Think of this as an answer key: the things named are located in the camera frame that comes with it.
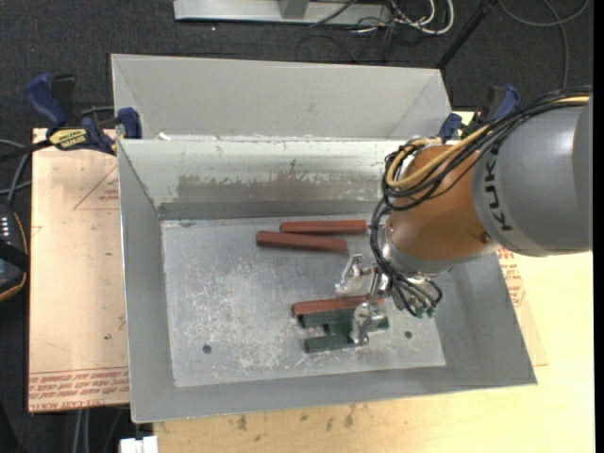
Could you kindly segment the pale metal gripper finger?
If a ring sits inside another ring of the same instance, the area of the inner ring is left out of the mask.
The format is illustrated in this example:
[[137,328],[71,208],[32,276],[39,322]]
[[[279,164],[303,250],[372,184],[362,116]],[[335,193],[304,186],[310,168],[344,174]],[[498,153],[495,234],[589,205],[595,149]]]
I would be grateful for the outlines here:
[[383,303],[362,302],[353,312],[350,341],[354,345],[365,344],[371,333],[382,332],[389,327],[388,314]]
[[366,293],[365,268],[363,254],[355,254],[350,257],[340,280],[335,284],[336,296],[353,296]]

